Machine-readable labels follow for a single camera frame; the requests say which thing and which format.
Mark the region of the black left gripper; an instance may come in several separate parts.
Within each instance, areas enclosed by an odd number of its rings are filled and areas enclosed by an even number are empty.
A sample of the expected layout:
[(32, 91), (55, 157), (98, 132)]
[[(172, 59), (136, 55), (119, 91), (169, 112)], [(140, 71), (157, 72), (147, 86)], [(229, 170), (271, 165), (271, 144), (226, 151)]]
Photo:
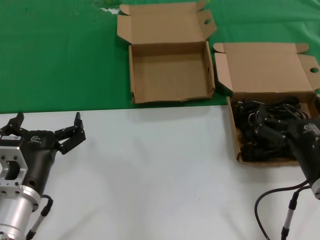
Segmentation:
[(22, 137), (20, 145), (27, 165), (22, 184), (43, 195), (57, 151), (67, 154), (86, 140), (80, 112), (77, 112), (72, 126), (56, 130), (26, 130), (21, 127), (24, 114), (19, 112), (7, 125), (0, 129), (1, 136)]

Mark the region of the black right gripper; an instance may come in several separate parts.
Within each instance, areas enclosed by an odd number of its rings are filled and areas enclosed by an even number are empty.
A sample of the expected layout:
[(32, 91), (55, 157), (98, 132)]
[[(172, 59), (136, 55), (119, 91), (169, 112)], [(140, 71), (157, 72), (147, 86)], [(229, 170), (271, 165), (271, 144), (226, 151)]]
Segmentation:
[(320, 120), (291, 120), (287, 122), (274, 119), (265, 108), (258, 109), (258, 136), (272, 143), (288, 141), (293, 156), (298, 161), (305, 178), (313, 185), (320, 178)]

